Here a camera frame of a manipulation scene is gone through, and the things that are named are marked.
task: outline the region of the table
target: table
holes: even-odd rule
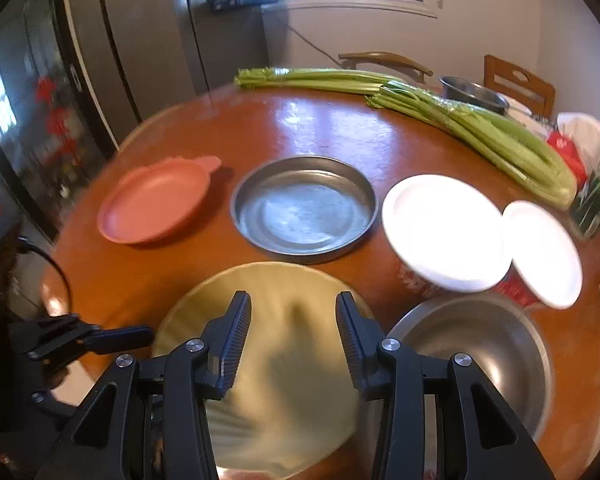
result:
[[[142,323],[156,328],[178,299],[205,278],[271,259],[234,228],[229,200],[253,168],[300,154],[352,164],[381,199],[408,176],[440,173],[476,187],[500,210],[513,200],[536,201],[449,134],[391,110],[369,108],[360,96],[225,87],[152,121],[91,183],[62,229],[55,252],[72,284],[75,311],[104,328]],[[100,203],[127,171],[166,156],[200,155],[217,155],[224,167],[213,175],[197,216],[180,232],[137,247],[119,246],[98,234]],[[576,246],[584,270],[577,303],[565,311],[531,311],[554,362],[553,410],[539,445],[558,480],[574,480],[583,471],[600,416],[600,235]],[[387,331],[418,303],[401,281],[404,267],[379,221],[353,252],[316,267],[358,291]],[[64,298],[51,271],[42,289],[47,304]],[[83,364],[97,377],[109,360],[90,354]],[[349,444],[302,477],[361,478],[353,463]]]

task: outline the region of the green vegetable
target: green vegetable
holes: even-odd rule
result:
[[[560,155],[516,121],[483,108],[443,99],[385,74],[362,70],[254,68],[240,70],[243,88],[293,87],[367,96],[375,108],[390,108],[463,140],[522,187],[566,210],[576,179]]]

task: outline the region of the wire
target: wire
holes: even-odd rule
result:
[[[320,52],[321,54],[324,54],[326,57],[328,57],[329,59],[331,59],[331,61],[333,61],[338,67],[340,68],[344,68],[342,66],[342,64],[335,59],[331,54],[329,54],[328,52],[325,52],[323,49],[321,49],[320,47],[314,45],[311,41],[309,41],[307,38],[305,38],[302,34],[300,34],[297,30],[295,30],[291,25],[289,25],[287,22],[283,22],[279,17],[276,16],[275,12],[272,12],[270,14],[271,16],[273,16],[273,18],[281,23],[283,25],[283,27],[288,28],[292,33],[294,33],[296,36],[298,36],[298,38],[300,38],[301,40],[303,40],[307,45],[309,45],[310,47],[313,47],[315,50],[317,50],[318,52]]]
[[[71,292],[71,286],[69,286],[69,280],[66,278],[65,273],[62,272],[62,269],[56,263],[56,261],[51,256],[46,254],[45,251],[40,249],[37,245],[34,245],[31,240],[24,236],[18,237],[18,252],[20,254],[36,253],[38,256],[41,256],[44,260],[46,260],[46,262],[56,270],[56,272],[60,276],[60,279],[62,280],[64,288],[66,289],[66,309],[67,312],[71,314],[74,310],[74,298]]]

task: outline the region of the red plastic bag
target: red plastic bag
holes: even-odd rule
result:
[[[559,153],[562,160],[567,163],[569,169],[576,176],[578,189],[582,188],[587,181],[587,171],[584,169],[584,165],[580,160],[580,155],[578,155],[578,149],[575,143],[555,130],[551,132],[546,143]]]

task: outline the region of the yellow plate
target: yellow plate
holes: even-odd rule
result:
[[[257,262],[200,283],[171,309],[152,353],[167,354],[222,316],[236,290],[251,295],[251,327],[234,387],[206,416],[220,467],[288,478],[338,449],[354,432],[358,393],[335,321],[345,283],[320,270]],[[352,291],[366,316],[368,306]]]

